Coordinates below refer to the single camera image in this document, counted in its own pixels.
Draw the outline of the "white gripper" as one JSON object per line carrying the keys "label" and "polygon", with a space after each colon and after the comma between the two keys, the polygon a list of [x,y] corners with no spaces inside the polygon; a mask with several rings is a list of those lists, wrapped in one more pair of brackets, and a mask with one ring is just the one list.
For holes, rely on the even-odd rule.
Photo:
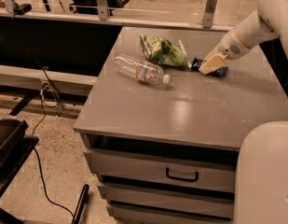
{"label": "white gripper", "polygon": [[222,37],[219,45],[216,45],[213,50],[205,56],[199,71],[203,75],[207,75],[211,71],[224,66],[226,64],[226,58],[229,60],[237,60],[250,50],[250,48],[243,45],[236,34],[236,29],[233,28]]}

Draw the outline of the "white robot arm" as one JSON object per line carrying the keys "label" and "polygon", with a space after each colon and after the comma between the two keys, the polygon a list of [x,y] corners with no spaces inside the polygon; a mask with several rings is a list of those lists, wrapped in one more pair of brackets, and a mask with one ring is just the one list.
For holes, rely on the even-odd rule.
{"label": "white robot arm", "polygon": [[206,75],[255,46],[278,38],[282,55],[270,59],[283,91],[261,97],[263,123],[240,147],[233,224],[288,224],[288,0],[258,0],[257,10],[223,36],[205,57]]}

